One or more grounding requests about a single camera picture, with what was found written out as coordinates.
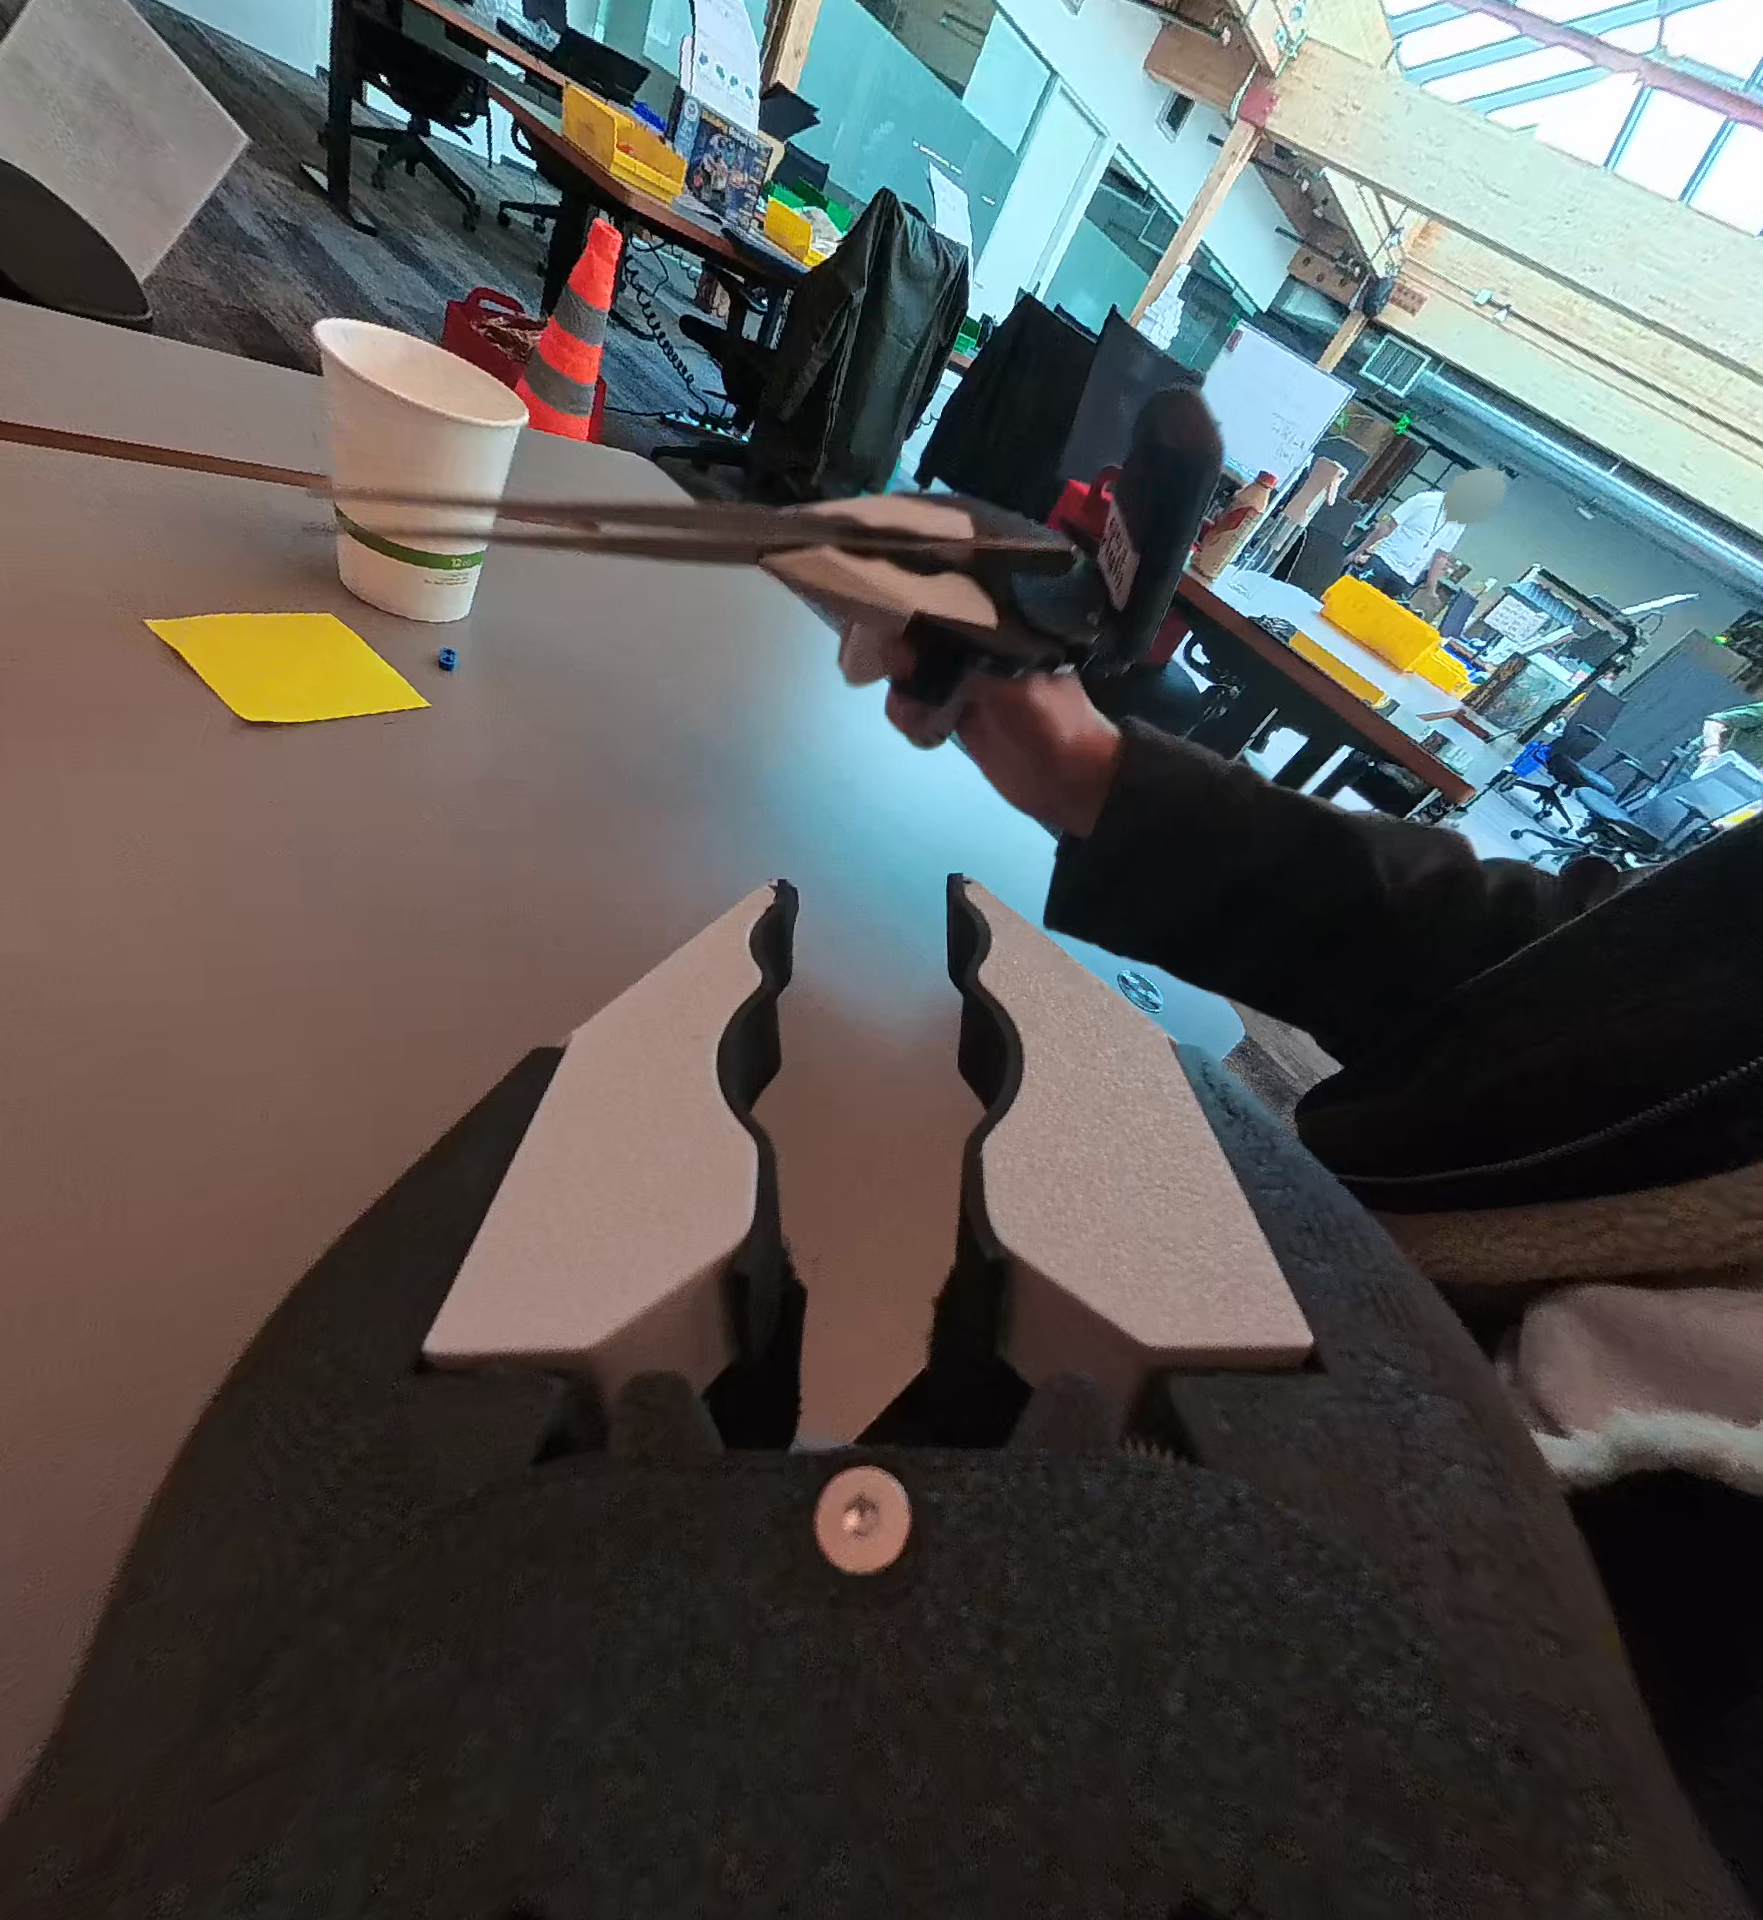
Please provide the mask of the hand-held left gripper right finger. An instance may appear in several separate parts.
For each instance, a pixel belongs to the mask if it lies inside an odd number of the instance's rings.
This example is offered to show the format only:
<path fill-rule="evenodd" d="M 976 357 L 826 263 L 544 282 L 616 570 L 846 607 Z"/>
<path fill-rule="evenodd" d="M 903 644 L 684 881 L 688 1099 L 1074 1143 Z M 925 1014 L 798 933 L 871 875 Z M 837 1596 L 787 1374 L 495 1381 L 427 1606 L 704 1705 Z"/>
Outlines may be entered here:
<path fill-rule="evenodd" d="M 939 1443 L 1003 1443 L 1047 1381 L 1132 1415 L 1166 1378 L 1300 1374 L 1308 1317 L 1179 1045 L 982 881 L 944 881 L 963 1145 L 925 1365 Z"/>

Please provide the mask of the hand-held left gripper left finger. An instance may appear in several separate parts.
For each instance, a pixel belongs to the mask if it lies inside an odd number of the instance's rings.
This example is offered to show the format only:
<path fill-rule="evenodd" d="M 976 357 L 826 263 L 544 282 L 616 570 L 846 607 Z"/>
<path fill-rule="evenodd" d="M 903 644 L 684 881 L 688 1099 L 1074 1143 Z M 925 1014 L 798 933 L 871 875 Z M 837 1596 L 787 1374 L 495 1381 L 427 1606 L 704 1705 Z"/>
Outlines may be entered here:
<path fill-rule="evenodd" d="M 767 881 L 561 1045 L 422 1338 L 436 1369 L 534 1365 L 610 1413 L 676 1374 L 730 1449 L 798 1440 L 801 1278 L 775 1149 L 798 889 Z"/>

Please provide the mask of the metal tweezers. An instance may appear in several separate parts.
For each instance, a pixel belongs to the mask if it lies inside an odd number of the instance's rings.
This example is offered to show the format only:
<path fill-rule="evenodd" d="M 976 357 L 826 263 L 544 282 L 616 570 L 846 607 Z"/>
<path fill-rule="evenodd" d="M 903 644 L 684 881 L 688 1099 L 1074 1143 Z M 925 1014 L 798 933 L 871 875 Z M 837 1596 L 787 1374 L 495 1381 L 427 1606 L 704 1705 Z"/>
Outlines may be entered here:
<path fill-rule="evenodd" d="M 675 564 L 757 564 L 791 555 L 795 528 L 775 504 L 676 498 L 676 499 L 544 499 L 349 491 L 321 479 L 313 493 L 335 512 L 346 536 L 455 557 L 489 542 L 650 557 Z M 1034 570 L 1066 576 L 1072 564 L 905 564 L 913 570 Z"/>

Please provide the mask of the white paper cup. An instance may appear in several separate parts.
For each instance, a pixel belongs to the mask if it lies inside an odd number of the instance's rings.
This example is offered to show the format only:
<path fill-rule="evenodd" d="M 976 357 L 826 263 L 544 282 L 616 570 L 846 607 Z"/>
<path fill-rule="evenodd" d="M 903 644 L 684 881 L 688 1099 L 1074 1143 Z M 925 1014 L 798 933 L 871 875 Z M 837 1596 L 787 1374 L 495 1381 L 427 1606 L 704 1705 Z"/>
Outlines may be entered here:
<path fill-rule="evenodd" d="M 368 607 L 433 628 L 469 618 L 526 402 L 407 330 L 319 322 L 335 564 Z"/>

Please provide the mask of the yellow sticky note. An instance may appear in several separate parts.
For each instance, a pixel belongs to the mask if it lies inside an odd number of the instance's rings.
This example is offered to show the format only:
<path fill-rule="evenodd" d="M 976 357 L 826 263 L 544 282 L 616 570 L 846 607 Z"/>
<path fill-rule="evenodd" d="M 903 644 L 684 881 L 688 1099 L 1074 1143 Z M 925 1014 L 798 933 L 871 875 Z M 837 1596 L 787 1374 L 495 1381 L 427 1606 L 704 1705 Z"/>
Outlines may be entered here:
<path fill-rule="evenodd" d="M 251 725 L 319 725 L 429 705 L 335 613 L 151 618 L 145 628 Z"/>

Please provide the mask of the person's right forearm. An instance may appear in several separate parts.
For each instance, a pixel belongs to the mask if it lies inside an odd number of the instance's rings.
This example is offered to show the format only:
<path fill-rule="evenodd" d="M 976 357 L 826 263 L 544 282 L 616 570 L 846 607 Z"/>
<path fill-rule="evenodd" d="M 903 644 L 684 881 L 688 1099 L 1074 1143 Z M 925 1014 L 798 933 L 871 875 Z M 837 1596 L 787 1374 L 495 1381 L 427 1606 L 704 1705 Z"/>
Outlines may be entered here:
<path fill-rule="evenodd" d="M 1058 839 L 1043 928 L 1358 1061 L 1606 893 L 1127 722 L 1092 825 Z"/>

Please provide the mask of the wooden desk with black legs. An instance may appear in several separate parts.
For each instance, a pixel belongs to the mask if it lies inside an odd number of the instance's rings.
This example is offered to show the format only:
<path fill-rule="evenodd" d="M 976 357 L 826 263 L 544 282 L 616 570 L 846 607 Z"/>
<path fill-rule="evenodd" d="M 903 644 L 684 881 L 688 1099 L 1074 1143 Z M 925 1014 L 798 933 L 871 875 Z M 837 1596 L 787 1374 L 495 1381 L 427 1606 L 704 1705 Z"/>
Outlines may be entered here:
<path fill-rule="evenodd" d="M 1174 594 L 1190 623 L 1183 665 L 1201 665 L 1208 681 L 1208 714 L 1194 740 L 1220 759 L 1246 755 L 1270 725 L 1300 734 L 1300 752 L 1278 773 L 1278 786 L 1308 789 L 1308 779 L 1333 759 L 1395 764 L 1415 779 L 1415 808 L 1441 818 L 1471 808 L 1488 779 L 1471 779 L 1419 734 L 1405 734 L 1399 712 L 1358 697 L 1339 675 L 1300 656 L 1287 637 L 1234 610 L 1220 592 L 1192 576 Z"/>

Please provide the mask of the long wooden office desk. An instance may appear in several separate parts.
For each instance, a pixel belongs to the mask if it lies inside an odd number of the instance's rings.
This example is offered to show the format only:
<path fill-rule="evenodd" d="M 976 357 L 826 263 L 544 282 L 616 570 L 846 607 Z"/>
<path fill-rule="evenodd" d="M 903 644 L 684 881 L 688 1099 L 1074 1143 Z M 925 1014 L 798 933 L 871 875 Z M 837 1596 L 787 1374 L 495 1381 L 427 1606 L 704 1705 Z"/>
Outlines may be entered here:
<path fill-rule="evenodd" d="M 805 277 L 801 261 L 772 252 L 770 244 L 747 234 L 716 227 L 688 198 L 664 202 L 642 179 L 629 179 L 615 166 L 615 159 L 622 155 L 616 146 L 601 152 L 595 146 L 574 141 L 574 132 L 586 132 L 586 121 L 583 121 L 583 111 L 567 106 L 567 98 L 573 97 L 594 98 L 594 87 L 567 80 L 561 70 L 537 59 L 529 50 L 483 30 L 477 18 L 464 18 L 462 7 L 414 3 L 414 12 L 433 18 L 443 30 L 443 35 L 459 33 L 473 38 L 477 45 L 502 53 L 526 77 L 541 77 L 561 87 L 561 104 L 544 106 L 522 85 L 513 85 L 502 67 L 455 50 L 447 38 L 442 43 L 417 38 L 422 53 L 433 53 L 447 62 L 459 62 L 464 75 L 473 75 L 488 87 L 489 106 L 503 111 L 516 121 L 516 126 L 529 134 L 537 152 L 554 159 L 561 198 L 547 212 L 549 244 L 547 244 L 544 282 L 541 282 L 544 315 L 561 296 L 561 282 L 567 277 L 583 252 L 589 220 L 602 214 L 622 229 L 625 240 L 642 234 L 698 261 L 703 273 L 710 273 L 730 296 L 727 324 L 734 335 L 743 330 L 747 300 L 752 293 L 757 293 L 762 324 L 756 338 L 762 344 L 772 344 L 775 328 L 791 307 L 791 296 L 798 282 Z M 368 146 L 374 146 L 377 132 L 358 126 L 358 98 L 365 92 L 358 24 L 374 23 L 377 13 L 389 13 L 389 3 L 333 3 L 329 7 L 325 122 L 321 122 L 325 162 L 307 166 L 307 179 L 319 187 L 319 194 L 325 194 L 325 202 L 340 212 L 340 220 L 358 227 L 360 234 L 377 234 L 377 227 L 358 206 L 354 141 L 365 138 Z"/>

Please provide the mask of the beige bottle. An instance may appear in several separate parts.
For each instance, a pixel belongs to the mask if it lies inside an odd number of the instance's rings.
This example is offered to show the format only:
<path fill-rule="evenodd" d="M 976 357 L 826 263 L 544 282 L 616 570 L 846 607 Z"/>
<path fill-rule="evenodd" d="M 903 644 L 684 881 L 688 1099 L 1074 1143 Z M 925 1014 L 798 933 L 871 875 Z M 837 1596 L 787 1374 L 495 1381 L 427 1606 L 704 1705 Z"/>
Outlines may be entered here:
<path fill-rule="evenodd" d="M 1241 549 L 1248 547 L 1259 520 L 1270 516 L 1278 493 L 1278 472 L 1259 470 L 1248 483 L 1241 483 L 1228 504 L 1206 517 L 1206 528 L 1200 532 L 1190 570 L 1200 580 L 1220 578 L 1225 566 L 1238 564 Z"/>

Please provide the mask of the black jacket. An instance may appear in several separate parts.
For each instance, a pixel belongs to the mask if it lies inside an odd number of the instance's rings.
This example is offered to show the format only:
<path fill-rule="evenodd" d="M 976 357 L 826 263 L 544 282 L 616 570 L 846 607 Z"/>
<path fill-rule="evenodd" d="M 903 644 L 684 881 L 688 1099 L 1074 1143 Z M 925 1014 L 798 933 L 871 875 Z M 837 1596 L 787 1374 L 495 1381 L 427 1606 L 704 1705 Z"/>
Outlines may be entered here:
<path fill-rule="evenodd" d="M 913 483 L 1043 520 L 1069 483 L 1120 465 L 1153 395 L 1200 387 L 1120 309 L 1089 330 L 1020 296 L 944 398 Z"/>

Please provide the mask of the orange traffic cone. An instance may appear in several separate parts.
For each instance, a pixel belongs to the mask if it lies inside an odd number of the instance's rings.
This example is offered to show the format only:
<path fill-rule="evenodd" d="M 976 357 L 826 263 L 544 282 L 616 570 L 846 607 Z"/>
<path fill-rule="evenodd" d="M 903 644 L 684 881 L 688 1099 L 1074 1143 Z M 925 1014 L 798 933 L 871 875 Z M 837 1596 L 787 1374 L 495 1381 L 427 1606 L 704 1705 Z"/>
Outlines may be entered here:
<path fill-rule="evenodd" d="M 583 444 L 601 444 L 602 436 L 602 348 L 622 252 L 622 229 L 602 214 L 594 220 L 583 253 L 534 343 L 516 395 L 541 434 Z"/>

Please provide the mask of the colourful toy box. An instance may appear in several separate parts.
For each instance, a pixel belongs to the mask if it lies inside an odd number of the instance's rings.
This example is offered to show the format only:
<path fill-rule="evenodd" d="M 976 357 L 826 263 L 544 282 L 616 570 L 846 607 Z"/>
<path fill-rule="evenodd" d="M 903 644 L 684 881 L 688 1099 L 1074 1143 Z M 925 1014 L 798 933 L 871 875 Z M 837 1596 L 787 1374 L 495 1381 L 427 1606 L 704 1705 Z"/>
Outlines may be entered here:
<path fill-rule="evenodd" d="M 723 229 L 747 234 L 762 223 L 767 178 L 775 141 L 739 132 L 688 92 L 676 104 L 675 152 L 684 159 L 680 198 Z"/>

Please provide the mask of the white paper poster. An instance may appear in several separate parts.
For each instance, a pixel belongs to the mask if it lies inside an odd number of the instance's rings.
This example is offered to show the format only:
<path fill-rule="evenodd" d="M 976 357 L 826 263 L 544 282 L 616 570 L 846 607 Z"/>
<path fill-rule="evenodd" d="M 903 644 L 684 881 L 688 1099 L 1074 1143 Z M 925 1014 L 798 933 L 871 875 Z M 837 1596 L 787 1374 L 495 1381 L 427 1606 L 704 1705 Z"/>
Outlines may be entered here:
<path fill-rule="evenodd" d="M 680 43 L 680 87 L 723 122 L 762 126 L 762 33 L 747 3 L 688 3 L 691 33 Z"/>

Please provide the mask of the person's dark jacket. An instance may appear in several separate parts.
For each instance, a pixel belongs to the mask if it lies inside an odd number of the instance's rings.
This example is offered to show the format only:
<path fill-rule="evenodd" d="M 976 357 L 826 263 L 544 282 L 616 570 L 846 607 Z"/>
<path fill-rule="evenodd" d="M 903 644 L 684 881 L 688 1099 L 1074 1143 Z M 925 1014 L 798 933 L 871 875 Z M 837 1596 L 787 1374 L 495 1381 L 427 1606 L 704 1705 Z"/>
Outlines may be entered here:
<path fill-rule="evenodd" d="M 1308 1145 L 1493 1334 L 1763 1918 L 1763 803 L 1622 881 L 1314 808 Z"/>

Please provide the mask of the black mesh office chair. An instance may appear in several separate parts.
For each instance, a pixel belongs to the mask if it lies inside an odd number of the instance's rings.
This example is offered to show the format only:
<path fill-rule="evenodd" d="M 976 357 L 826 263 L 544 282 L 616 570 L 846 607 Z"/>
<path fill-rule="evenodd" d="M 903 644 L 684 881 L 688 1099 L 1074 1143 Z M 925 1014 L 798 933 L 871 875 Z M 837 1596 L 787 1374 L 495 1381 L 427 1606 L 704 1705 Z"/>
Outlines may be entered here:
<path fill-rule="evenodd" d="M 8 159 L 0 159 L 0 300 L 151 330 L 149 293 L 125 253 L 77 209 Z"/>

